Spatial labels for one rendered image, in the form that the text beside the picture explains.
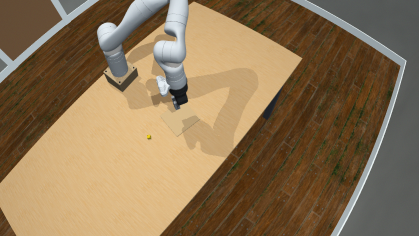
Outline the beige square mat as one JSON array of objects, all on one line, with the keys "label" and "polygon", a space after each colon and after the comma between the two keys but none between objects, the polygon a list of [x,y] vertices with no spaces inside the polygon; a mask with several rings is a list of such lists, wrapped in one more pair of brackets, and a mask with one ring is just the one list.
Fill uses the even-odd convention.
[{"label": "beige square mat", "polygon": [[171,107],[160,117],[177,137],[200,120],[187,103],[180,105],[178,110]]}]

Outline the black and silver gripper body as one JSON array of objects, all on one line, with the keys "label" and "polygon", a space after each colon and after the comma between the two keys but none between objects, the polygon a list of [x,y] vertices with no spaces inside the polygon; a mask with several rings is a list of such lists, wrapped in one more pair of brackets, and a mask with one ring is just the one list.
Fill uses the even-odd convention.
[{"label": "black and silver gripper body", "polygon": [[168,92],[175,97],[177,104],[183,105],[188,102],[187,90],[188,80],[186,74],[178,81],[170,81],[166,77],[159,75],[156,77],[157,86],[162,97],[166,97]]}]

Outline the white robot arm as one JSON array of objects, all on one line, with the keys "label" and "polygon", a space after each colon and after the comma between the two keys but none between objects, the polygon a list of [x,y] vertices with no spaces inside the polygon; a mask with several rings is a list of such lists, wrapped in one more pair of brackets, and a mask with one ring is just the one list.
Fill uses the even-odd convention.
[{"label": "white robot arm", "polygon": [[176,37],[176,41],[158,41],[154,45],[153,56],[169,81],[175,82],[183,78],[185,71],[182,62],[187,54],[185,32],[189,16],[188,0],[135,0],[118,27],[106,22],[98,28],[99,46],[113,76],[120,78],[128,72],[122,42],[168,3],[164,32]]}]

